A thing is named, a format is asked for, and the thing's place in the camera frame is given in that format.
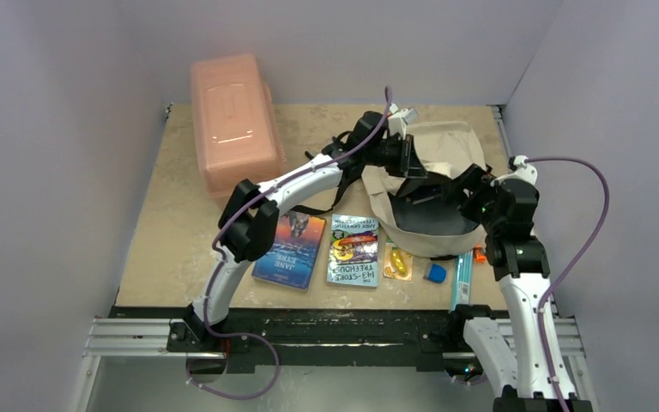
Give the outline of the dark blue space book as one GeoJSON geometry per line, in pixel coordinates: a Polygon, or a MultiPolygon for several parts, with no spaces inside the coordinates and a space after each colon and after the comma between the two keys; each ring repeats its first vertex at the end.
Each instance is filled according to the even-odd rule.
{"type": "Polygon", "coordinates": [[[423,185],[408,194],[412,204],[420,204],[442,196],[441,185],[423,185]]]}

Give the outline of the book with orange cover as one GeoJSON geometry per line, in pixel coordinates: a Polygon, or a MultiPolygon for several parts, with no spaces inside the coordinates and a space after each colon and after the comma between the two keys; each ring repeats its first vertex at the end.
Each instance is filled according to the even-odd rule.
{"type": "Polygon", "coordinates": [[[326,220],[300,212],[281,216],[274,244],[251,273],[255,280],[306,291],[311,282],[326,220]]]}

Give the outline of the cream canvas backpack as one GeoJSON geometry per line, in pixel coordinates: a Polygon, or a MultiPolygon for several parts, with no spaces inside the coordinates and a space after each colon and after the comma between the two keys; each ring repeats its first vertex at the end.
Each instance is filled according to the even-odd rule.
{"type": "Polygon", "coordinates": [[[373,134],[374,127],[361,119],[323,148],[323,154],[339,160],[342,171],[335,201],[361,181],[372,215],[386,234],[421,258],[450,259],[480,243],[485,230],[459,209],[465,192],[450,191],[469,167],[487,165],[470,124],[400,126],[391,120],[373,134]]]}

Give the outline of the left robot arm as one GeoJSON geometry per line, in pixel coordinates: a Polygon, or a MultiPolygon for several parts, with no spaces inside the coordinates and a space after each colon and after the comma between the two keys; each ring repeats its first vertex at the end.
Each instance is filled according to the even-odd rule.
{"type": "Polygon", "coordinates": [[[381,167],[393,177],[425,178],[427,171],[407,132],[416,118],[414,108],[365,112],[352,130],[333,137],[304,165],[259,184],[240,181],[218,222],[219,232],[211,245],[217,260],[193,304],[199,319],[188,330],[189,341],[202,351],[219,345],[218,323],[227,318],[241,278],[250,263],[269,251],[279,220],[288,211],[314,214],[314,209],[302,203],[331,189],[336,190],[337,200],[342,199],[367,167],[381,167]]]}

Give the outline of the treehouse storey paperback book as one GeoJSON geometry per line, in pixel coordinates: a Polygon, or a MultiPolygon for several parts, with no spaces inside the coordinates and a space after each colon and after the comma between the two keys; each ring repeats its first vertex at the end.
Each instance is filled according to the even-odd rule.
{"type": "Polygon", "coordinates": [[[332,215],[328,283],[348,287],[378,286],[378,220],[355,215],[332,215]]]}

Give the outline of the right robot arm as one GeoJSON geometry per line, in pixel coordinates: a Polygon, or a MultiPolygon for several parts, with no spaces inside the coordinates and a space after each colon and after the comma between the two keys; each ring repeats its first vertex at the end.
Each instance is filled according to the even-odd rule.
{"type": "Polygon", "coordinates": [[[591,411],[565,366],[549,302],[546,249],[533,235],[539,201],[536,170],[519,166],[497,178],[471,165],[445,188],[459,212],[486,232],[486,256],[504,297],[512,343],[499,322],[469,306],[450,322],[447,336],[459,349],[472,348],[494,389],[495,411],[591,411]]]}

